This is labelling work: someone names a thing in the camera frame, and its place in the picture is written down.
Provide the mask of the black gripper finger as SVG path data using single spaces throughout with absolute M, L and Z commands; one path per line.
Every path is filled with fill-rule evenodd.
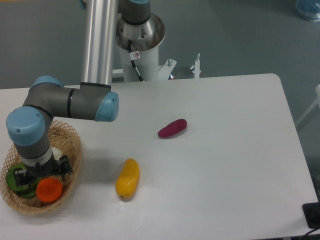
M 26 169 L 22 168 L 15 168 L 13 170 L 14 173 L 14 180 L 17 186 L 17 190 L 19 192 L 22 191 L 33 191 L 35 190 L 34 182 L 36 178 L 31 175 Z
M 73 168 L 70 165 L 67 155 L 63 155 L 56 161 L 56 167 L 58 174 L 62 177 L 62 180 L 66 180 L 66 175 L 73 172 Z

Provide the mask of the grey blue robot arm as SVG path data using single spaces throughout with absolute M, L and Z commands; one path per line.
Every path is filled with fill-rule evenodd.
M 117 17 L 142 26 L 151 17 L 148 0 L 84 0 L 88 17 L 79 88 L 65 87 L 48 75 L 38 77 L 21 107 L 6 118 L 6 128 L 24 167 L 13 172 L 18 187 L 33 188 L 40 177 L 72 172 L 66 156 L 56 160 L 48 132 L 54 117 L 113 122 L 119 111 L 119 96 L 111 90 L 112 56 Z

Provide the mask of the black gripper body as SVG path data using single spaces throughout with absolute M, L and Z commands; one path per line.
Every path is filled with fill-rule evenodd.
M 26 164 L 24 166 L 26 168 L 27 174 L 33 179 L 56 175 L 59 173 L 57 168 L 57 161 L 54 157 L 51 157 L 44 164 L 36 162 L 35 166 L 29 166 Z

